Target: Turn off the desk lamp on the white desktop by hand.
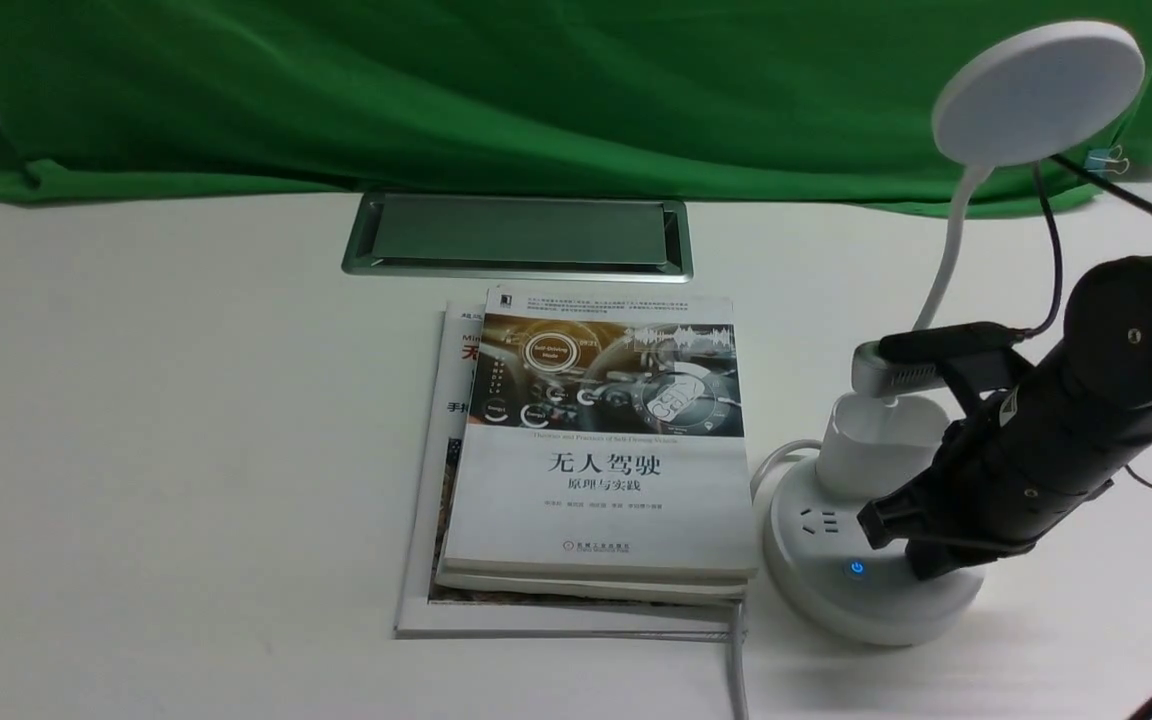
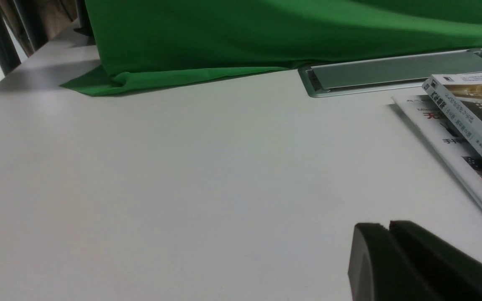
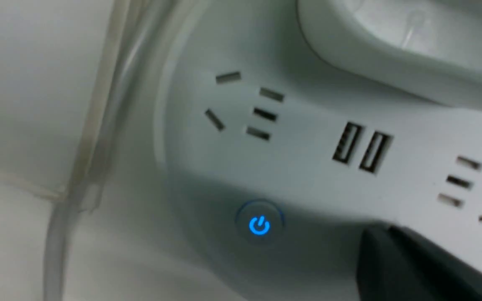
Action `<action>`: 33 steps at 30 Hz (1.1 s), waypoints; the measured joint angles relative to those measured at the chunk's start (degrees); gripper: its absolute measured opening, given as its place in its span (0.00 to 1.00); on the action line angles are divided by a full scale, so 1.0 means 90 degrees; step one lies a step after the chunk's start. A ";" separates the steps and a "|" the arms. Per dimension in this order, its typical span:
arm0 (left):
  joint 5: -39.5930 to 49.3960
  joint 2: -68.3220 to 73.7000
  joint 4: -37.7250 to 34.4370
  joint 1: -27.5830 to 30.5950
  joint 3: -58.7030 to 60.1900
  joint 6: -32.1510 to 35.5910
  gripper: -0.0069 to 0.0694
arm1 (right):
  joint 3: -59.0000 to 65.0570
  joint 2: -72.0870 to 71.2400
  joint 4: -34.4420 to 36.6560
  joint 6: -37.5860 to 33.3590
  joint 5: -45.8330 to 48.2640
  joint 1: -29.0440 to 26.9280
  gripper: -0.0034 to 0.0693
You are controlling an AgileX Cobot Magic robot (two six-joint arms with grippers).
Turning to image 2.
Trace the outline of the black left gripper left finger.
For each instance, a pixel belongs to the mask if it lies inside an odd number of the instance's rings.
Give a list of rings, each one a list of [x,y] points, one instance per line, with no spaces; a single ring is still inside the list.
[[[441,300],[380,224],[354,226],[348,278],[354,301]]]

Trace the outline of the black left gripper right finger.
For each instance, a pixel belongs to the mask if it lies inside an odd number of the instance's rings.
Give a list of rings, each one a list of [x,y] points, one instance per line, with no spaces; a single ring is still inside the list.
[[[482,301],[480,261],[412,221],[391,221],[390,234],[444,301]]]

